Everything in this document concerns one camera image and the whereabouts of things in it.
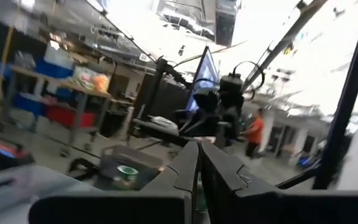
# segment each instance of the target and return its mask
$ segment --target metal beam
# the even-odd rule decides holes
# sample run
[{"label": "metal beam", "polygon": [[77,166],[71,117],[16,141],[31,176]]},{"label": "metal beam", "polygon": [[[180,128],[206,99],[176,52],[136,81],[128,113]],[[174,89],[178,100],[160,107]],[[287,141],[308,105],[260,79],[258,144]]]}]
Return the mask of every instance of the metal beam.
[{"label": "metal beam", "polygon": [[[301,15],[295,21],[294,25],[284,35],[283,39],[276,45],[267,58],[260,65],[261,70],[265,70],[270,63],[292,42],[293,37],[296,36],[302,28],[310,21],[310,19],[321,9],[321,7],[327,2],[327,0],[314,0],[310,5],[304,7],[301,11]],[[260,75],[259,69],[254,69],[243,85],[243,91],[245,91]]]}]

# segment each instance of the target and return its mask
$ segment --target black metal frame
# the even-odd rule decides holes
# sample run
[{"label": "black metal frame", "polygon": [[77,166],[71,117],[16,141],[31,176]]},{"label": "black metal frame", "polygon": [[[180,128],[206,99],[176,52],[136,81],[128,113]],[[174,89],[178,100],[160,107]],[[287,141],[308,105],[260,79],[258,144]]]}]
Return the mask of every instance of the black metal frame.
[{"label": "black metal frame", "polygon": [[342,89],[341,98],[331,123],[327,144],[323,151],[320,165],[314,169],[308,169],[302,174],[278,184],[280,189],[288,189],[296,184],[316,177],[313,189],[327,189],[333,179],[337,166],[340,163],[340,150],[349,119],[358,94],[358,41],[353,54],[352,62],[347,73],[346,81]]}]

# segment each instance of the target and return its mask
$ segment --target computer monitor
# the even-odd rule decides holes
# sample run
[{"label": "computer monitor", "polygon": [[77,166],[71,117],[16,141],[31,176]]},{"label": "computer monitor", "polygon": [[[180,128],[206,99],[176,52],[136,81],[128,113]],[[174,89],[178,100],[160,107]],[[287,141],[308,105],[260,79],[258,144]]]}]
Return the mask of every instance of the computer monitor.
[{"label": "computer monitor", "polygon": [[[207,78],[209,81],[200,81],[200,78]],[[194,75],[193,89],[191,90],[191,96],[186,105],[187,111],[196,111],[198,109],[197,103],[193,98],[194,93],[200,88],[214,88],[219,85],[219,74],[216,70],[212,54],[209,51],[209,47],[206,46],[201,56],[200,63],[198,64],[197,71]]]}]

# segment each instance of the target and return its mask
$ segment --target floor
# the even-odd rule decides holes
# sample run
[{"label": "floor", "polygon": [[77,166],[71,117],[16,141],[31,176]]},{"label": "floor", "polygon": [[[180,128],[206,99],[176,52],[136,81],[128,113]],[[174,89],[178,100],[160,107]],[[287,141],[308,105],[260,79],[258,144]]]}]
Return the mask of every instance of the floor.
[{"label": "floor", "polygon": [[[38,164],[65,173],[68,169],[69,162],[77,157],[84,157],[91,162],[98,163],[98,159],[76,150],[71,151],[71,156],[69,158],[60,157],[59,149],[62,145],[50,138],[66,141],[66,139],[68,139],[68,131],[58,124],[50,123],[46,119],[41,118],[37,126],[37,133],[33,134],[23,128],[30,123],[30,114],[22,111],[13,111],[12,115],[15,119],[18,119],[22,125],[21,127],[8,126],[2,135],[8,139],[23,144],[28,151],[31,151]],[[83,145],[89,141],[89,138],[90,136],[88,134],[79,134],[76,138],[77,141],[75,142],[75,146],[82,149]],[[97,136],[96,141],[93,144],[92,153],[98,155],[104,147],[125,144],[121,139],[122,138],[119,136],[114,139]],[[131,147],[141,147],[154,141],[156,141],[156,139],[132,138]],[[290,167],[285,162],[274,157],[267,156],[250,161],[244,156],[243,148],[244,143],[237,142],[227,149],[227,151],[235,154],[249,168],[251,173],[266,180],[270,184],[278,184],[298,174],[293,167]],[[161,145],[155,145],[144,149],[143,152],[160,157],[166,164],[168,164],[170,162],[170,157],[167,152],[175,149],[180,150],[178,146],[171,146],[171,148],[168,148]],[[293,189],[308,190],[311,188],[311,183],[312,180],[297,185]]]}]

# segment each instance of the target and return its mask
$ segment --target workbench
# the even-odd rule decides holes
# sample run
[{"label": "workbench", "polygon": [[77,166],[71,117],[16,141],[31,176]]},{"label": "workbench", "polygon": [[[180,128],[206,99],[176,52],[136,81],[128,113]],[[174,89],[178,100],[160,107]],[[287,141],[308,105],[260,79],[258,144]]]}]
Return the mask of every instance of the workbench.
[{"label": "workbench", "polygon": [[[6,93],[6,100],[4,100],[3,107],[2,107],[2,115],[1,115],[2,121],[7,121],[9,119],[9,111],[11,109],[13,99],[16,95],[16,80],[17,80],[16,76],[18,74],[26,75],[28,77],[43,79],[43,80],[45,80],[45,82],[52,83],[59,88],[66,88],[66,89],[73,90],[78,93],[78,104],[75,108],[74,123],[71,127],[66,127],[70,130],[68,142],[61,142],[57,139],[53,139],[54,141],[58,141],[65,145],[65,147],[61,148],[61,150],[60,150],[61,156],[66,157],[66,156],[70,155],[71,148],[73,148],[73,143],[75,142],[75,137],[79,132],[90,133],[91,134],[91,142],[94,142],[96,133],[99,131],[99,129],[102,125],[104,115],[105,115],[106,110],[107,110],[107,108],[110,104],[110,101],[111,101],[111,95],[109,93],[102,93],[102,92],[95,91],[95,90],[89,90],[82,86],[78,86],[76,84],[70,83],[68,80],[62,80],[62,79],[49,77],[47,75],[37,73],[37,72],[28,70],[23,67],[15,66],[15,65],[11,66],[11,70],[12,70],[12,76],[11,76],[9,86],[7,89],[7,93]],[[80,128],[80,122],[81,122],[81,118],[85,112],[85,106],[86,106],[86,102],[88,100],[88,96],[100,97],[103,99],[103,103],[102,103],[102,106],[101,106],[101,109],[99,112],[99,116],[96,119],[95,125],[92,127]],[[85,144],[85,149],[87,151],[91,150],[91,144],[88,144],[88,143]]]}]

